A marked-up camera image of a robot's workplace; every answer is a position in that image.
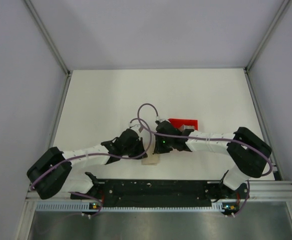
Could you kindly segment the beige card holder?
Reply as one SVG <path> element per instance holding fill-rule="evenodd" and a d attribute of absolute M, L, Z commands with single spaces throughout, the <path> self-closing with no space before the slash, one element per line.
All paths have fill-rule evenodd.
<path fill-rule="evenodd" d="M 156 166 L 160 162 L 160 155 L 153 153 L 154 150 L 147 152 L 147 157 L 141 159 L 141 165 L 143 166 Z"/>

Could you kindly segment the red plastic card tray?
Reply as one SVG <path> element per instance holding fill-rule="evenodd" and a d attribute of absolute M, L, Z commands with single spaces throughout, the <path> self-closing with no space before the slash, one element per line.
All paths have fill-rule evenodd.
<path fill-rule="evenodd" d="M 180 130 L 180 127 L 183 125 L 192 125 L 195 127 L 195 130 L 198 130 L 198 120 L 182 119 L 182 118 L 169 118 L 168 120 L 175 128 L 179 130 Z"/>

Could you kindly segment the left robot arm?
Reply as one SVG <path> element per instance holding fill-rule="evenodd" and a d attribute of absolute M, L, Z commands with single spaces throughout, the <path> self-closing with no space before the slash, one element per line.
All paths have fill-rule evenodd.
<path fill-rule="evenodd" d="M 49 148 L 27 171 L 31 190 L 43 200 L 58 193 L 78 192 L 88 198 L 98 195 L 97 179 L 90 172 L 93 166 L 115 163 L 121 159 L 147 157 L 139 125 L 124 130 L 119 137 L 96 146 L 61 151 Z"/>

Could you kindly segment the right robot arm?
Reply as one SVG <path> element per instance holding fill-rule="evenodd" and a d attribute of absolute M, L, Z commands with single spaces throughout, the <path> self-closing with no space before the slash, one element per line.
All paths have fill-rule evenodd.
<path fill-rule="evenodd" d="M 205 133 L 195 129 L 180 130 L 169 120 L 156 121 L 155 154 L 172 150 L 179 152 L 211 152 L 230 156 L 234 167 L 226 172 L 219 185 L 225 198 L 237 193 L 240 185 L 250 178 L 260 178 L 272 172 L 272 166 L 264 173 L 266 164 L 271 164 L 271 147 L 246 127 L 233 133 Z"/>

